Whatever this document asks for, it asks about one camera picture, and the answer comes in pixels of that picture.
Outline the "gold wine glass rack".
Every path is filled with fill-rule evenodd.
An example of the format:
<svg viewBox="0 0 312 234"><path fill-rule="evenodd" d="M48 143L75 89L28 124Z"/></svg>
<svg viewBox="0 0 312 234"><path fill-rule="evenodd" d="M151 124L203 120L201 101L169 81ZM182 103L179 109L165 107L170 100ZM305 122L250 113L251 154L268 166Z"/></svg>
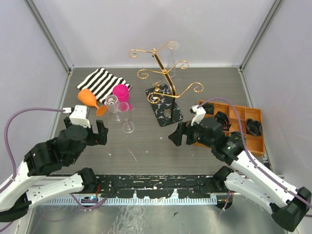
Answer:
<svg viewBox="0 0 312 234"><path fill-rule="evenodd" d="M194 92L196 93L200 93L204 90L204 86L200 82L193 82L181 94L177 93L175 84L169 73L174 68L176 68L177 65L179 65L180 69L186 70L189 68L189 63L185 60L180 60L174 63L169 69L165 68L158 55L158 52L164 47L167 47L169 50L174 50L178 47L178 44L177 42L169 41L158 49L152 48L150 51L131 49L128 52L128 56L131 58L138 57L139 53L151 54L159 66L158 71L151 69L140 69L137 72L137 77L140 79L147 79L150 73L155 73L161 74L167 81L167 84L162 84L161 80L154 82L151 84L153 87L146 90L147 100L150 103L158 124L161 127L165 127L183 120L183 114L176 103L178 98L182 97L191 87L194 87Z"/></svg>

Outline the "clear champagne flute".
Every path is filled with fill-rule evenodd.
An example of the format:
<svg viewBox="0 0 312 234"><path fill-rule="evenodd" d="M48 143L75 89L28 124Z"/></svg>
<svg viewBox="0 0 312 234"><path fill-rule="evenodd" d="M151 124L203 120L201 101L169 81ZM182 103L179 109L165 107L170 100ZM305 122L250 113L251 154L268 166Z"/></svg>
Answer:
<svg viewBox="0 0 312 234"><path fill-rule="evenodd" d="M117 105L117 110L120 114L121 119L124 121L123 131L125 133L132 133L135 129L135 125L129 121L130 118L130 106L127 102L120 102Z"/></svg>
<svg viewBox="0 0 312 234"><path fill-rule="evenodd" d="M167 63L167 72L169 77L173 78L176 75L176 59L175 59L175 50L177 50L179 44L176 41L171 41L168 45L169 48L169 59Z"/></svg>

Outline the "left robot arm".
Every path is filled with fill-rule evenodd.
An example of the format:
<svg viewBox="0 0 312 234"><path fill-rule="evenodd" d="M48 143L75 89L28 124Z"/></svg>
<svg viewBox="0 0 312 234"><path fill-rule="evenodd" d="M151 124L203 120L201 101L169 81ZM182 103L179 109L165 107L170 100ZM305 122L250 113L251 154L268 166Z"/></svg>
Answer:
<svg viewBox="0 0 312 234"><path fill-rule="evenodd" d="M33 185L63 167L74 164L87 146L106 145L108 128L97 120L92 127L74 125L68 117L66 128L46 142L36 144L25 156L12 183L0 194L0 221L13 222L28 210L54 197L70 193L93 193L98 179L91 168L83 168L58 182L34 188Z"/></svg>

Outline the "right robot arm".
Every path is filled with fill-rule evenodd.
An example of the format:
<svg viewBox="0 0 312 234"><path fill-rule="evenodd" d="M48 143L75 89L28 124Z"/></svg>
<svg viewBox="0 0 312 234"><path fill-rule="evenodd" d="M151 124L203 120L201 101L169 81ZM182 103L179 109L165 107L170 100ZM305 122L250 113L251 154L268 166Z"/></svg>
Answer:
<svg viewBox="0 0 312 234"><path fill-rule="evenodd" d="M214 118L200 123L180 122L168 136L176 145L182 137L192 145L200 143L211 148L212 154L225 163L214 174L214 187L219 192L237 192L265 209L281 228L293 232L311 208L311 192L296 188L260 163L242 142L226 136L222 126Z"/></svg>

